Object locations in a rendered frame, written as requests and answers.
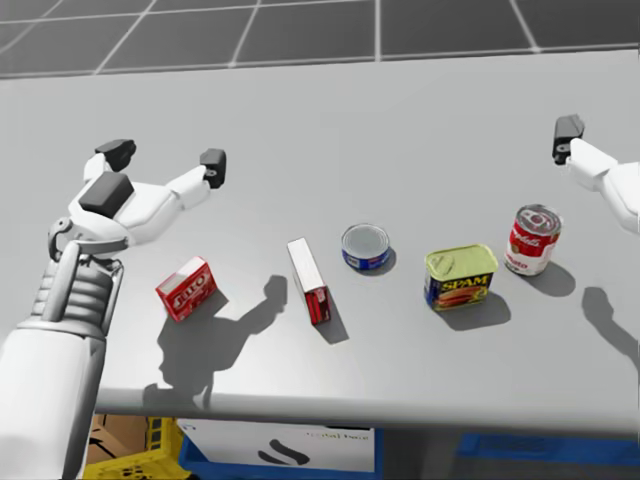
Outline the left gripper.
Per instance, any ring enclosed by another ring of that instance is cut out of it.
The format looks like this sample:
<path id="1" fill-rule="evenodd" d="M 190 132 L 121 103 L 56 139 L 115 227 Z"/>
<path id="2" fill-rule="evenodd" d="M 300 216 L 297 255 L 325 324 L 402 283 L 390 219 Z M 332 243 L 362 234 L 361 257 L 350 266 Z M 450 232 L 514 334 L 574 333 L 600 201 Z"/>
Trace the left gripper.
<path id="1" fill-rule="evenodd" d="M 171 180 L 168 188 L 133 182 L 117 172 L 130 164 L 135 152 L 132 139 L 111 140 L 94 150 L 84 166 L 84 186 L 68 206 L 70 239 L 124 239 L 130 246 L 151 242 L 175 219 L 176 197 L 184 210 L 191 209 L 226 180 L 226 152 L 209 148 L 198 166 Z"/>

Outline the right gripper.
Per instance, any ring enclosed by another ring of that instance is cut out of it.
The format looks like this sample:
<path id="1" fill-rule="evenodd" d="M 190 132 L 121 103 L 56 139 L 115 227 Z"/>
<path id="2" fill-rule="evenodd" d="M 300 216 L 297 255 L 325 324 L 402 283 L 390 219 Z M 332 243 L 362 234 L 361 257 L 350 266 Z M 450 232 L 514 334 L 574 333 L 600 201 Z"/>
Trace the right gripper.
<path id="1" fill-rule="evenodd" d="M 560 116 L 554 126 L 552 159 L 589 191 L 598 191 L 619 225 L 640 233 L 640 163 L 618 164 L 583 139 L 585 123 L 577 114 Z"/>

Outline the brown box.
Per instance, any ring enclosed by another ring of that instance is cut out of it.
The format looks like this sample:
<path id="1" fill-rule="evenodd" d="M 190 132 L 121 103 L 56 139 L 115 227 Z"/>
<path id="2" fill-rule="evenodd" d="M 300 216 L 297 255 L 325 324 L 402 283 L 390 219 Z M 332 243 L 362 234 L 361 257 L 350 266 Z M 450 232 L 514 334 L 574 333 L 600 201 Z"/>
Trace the brown box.
<path id="1" fill-rule="evenodd" d="M 87 463 L 95 464 L 146 449 L 147 418 L 103 414 L 93 417 L 87 451 Z"/>

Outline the yellow box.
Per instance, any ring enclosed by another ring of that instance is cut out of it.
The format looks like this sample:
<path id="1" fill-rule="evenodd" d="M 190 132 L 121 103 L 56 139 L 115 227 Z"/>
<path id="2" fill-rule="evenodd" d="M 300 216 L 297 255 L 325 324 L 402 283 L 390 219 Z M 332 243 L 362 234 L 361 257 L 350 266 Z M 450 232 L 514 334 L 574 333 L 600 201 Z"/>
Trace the yellow box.
<path id="1" fill-rule="evenodd" d="M 179 465 L 183 434 L 171 417 L 146 417 L 146 449 L 95 464 L 86 464 L 82 480 L 187 480 Z"/>

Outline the white box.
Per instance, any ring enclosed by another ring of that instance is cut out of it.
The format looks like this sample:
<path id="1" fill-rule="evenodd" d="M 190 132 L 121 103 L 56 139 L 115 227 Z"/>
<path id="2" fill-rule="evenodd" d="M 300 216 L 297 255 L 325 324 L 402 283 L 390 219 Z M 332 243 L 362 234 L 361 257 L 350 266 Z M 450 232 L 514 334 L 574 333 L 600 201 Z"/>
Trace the white box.
<path id="1" fill-rule="evenodd" d="M 375 470 L 373 429 L 202 419 L 179 419 L 177 425 L 213 463 Z"/>

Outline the blue box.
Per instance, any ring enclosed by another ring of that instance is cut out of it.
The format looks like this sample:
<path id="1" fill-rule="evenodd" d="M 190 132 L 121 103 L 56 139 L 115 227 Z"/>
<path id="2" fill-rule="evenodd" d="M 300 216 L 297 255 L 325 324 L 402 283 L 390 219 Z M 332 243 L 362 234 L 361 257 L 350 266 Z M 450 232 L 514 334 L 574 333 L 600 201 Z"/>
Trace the blue box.
<path id="1" fill-rule="evenodd" d="M 465 434 L 454 457 L 456 480 L 640 480 L 633 440 Z"/>
<path id="2" fill-rule="evenodd" d="M 179 465 L 191 473 L 188 480 L 384 480 L 384 436 L 381 431 L 375 431 L 374 434 L 372 472 L 209 462 L 188 437 L 183 440 Z"/>

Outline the red and white can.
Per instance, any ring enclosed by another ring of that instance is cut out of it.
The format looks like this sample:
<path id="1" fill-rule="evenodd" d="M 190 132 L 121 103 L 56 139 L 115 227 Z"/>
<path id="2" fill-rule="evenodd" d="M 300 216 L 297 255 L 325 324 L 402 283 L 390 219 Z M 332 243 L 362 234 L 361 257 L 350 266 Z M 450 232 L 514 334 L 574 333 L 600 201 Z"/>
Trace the red and white can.
<path id="1" fill-rule="evenodd" d="M 552 208 L 529 204 L 518 209 L 509 233 L 504 263 L 521 276 L 536 276 L 547 267 L 563 227 Z"/>

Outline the green and blue rectangular can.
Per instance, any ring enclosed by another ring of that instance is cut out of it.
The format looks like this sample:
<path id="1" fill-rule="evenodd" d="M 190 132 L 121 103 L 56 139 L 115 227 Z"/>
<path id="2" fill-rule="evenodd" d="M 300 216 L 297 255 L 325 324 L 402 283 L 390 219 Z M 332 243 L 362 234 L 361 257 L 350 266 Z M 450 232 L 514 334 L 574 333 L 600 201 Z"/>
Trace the green and blue rectangular can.
<path id="1" fill-rule="evenodd" d="M 484 244 L 434 251 L 425 256 L 425 300 L 435 311 L 482 303 L 498 261 Z"/>

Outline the red and white carton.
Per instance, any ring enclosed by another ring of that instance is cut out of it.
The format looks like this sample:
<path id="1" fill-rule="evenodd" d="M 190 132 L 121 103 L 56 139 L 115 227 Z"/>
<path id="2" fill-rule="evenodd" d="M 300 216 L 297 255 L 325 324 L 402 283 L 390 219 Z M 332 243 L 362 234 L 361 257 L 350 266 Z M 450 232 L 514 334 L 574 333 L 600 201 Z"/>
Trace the red and white carton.
<path id="1" fill-rule="evenodd" d="M 311 324 L 318 326 L 331 319 L 329 291 L 305 238 L 287 243 L 287 251 Z"/>

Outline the blue flat can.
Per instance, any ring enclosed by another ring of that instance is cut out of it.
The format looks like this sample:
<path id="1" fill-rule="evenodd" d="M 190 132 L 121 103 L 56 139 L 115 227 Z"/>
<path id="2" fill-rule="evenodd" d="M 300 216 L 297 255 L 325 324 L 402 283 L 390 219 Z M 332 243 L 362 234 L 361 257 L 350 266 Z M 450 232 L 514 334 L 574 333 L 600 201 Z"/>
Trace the blue flat can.
<path id="1" fill-rule="evenodd" d="M 371 271 L 382 267 L 390 255 L 390 240 L 386 231 L 370 223 L 348 227 L 341 237 L 345 263 L 353 269 Z"/>

